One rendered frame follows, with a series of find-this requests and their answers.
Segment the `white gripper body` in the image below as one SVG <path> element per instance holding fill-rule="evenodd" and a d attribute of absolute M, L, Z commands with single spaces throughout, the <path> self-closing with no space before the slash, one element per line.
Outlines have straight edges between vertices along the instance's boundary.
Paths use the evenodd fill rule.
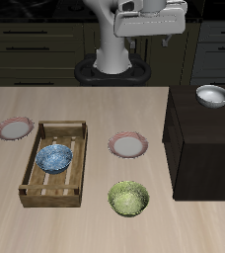
<path fill-rule="evenodd" d="M 172 6 L 152 16 L 140 12 L 116 12 L 113 32 L 119 37 L 182 34 L 186 28 L 185 10 Z"/>

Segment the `dark wooden cabinet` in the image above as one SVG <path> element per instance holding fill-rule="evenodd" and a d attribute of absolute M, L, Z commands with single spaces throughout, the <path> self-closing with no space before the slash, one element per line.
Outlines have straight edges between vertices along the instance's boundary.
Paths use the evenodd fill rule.
<path fill-rule="evenodd" d="M 169 88 L 163 139 L 176 201 L 225 201 L 225 106 L 208 109 L 194 86 Z"/>

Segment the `blue bowl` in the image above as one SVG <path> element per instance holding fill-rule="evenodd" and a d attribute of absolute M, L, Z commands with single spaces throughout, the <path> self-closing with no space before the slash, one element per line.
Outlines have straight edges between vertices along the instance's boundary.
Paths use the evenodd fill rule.
<path fill-rule="evenodd" d="M 72 150 L 66 145 L 53 144 L 41 149 L 36 156 L 37 166 L 48 174 L 65 171 L 73 158 Z"/>

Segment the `white bowl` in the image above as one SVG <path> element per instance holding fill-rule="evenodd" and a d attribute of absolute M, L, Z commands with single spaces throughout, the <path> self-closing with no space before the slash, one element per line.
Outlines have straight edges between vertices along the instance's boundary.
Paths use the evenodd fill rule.
<path fill-rule="evenodd" d="M 197 102 L 209 109 L 225 106 L 225 89 L 215 85 L 202 85 L 195 91 Z"/>

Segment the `green bowl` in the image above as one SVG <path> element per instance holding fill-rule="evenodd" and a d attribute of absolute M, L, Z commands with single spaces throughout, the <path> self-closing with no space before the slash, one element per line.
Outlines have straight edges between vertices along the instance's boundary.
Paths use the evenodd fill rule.
<path fill-rule="evenodd" d="M 141 214 L 148 206 L 150 196 L 146 188 L 134 181 L 121 181 L 114 184 L 108 192 L 111 208 L 124 217 Z"/>

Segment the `dark kitchen cupboards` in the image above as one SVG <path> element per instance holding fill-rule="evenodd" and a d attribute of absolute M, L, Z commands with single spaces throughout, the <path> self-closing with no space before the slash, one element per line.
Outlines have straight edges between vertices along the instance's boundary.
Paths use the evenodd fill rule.
<path fill-rule="evenodd" d="M 131 37 L 124 47 L 151 68 L 147 84 L 186 84 L 193 78 L 199 36 L 214 42 L 209 59 L 225 84 L 225 0 L 185 0 L 186 28 L 172 35 Z M 77 86 L 75 66 L 101 46 L 100 24 L 83 0 L 0 0 L 0 86 Z"/>

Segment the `wooden slat tray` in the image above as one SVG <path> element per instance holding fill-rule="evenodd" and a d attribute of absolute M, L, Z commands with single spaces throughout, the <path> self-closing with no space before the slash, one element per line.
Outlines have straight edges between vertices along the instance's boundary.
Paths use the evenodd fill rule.
<path fill-rule="evenodd" d="M 19 186 L 24 208 L 80 208 L 88 127 L 85 121 L 42 121 Z"/>

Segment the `red rimmed white plate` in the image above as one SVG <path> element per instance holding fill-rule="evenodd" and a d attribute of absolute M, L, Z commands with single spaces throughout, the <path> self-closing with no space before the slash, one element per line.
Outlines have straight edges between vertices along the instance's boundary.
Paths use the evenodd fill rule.
<path fill-rule="evenodd" d="M 136 131 L 122 131 L 109 139 L 109 151 L 120 158 L 134 159 L 143 155 L 149 146 L 148 140 Z"/>
<path fill-rule="evenodd" d="M 0 123 L 0 139 L 19 140 L 27 136 L 35 127 L 27 117 L 13 117 Z"/>

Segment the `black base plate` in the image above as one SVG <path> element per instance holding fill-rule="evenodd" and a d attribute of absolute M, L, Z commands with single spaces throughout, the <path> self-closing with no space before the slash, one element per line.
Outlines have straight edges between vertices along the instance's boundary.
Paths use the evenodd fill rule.
<path fill-rule="evenodd" d="M 137 53 L 131 53 L 130 68 L 119 74 L 103 73 L 94 67 L 97 56 L 88 53 L 74 70 L 75 78 L 84 87 L 142 87 L 151 77 L 150 66 Z"/>

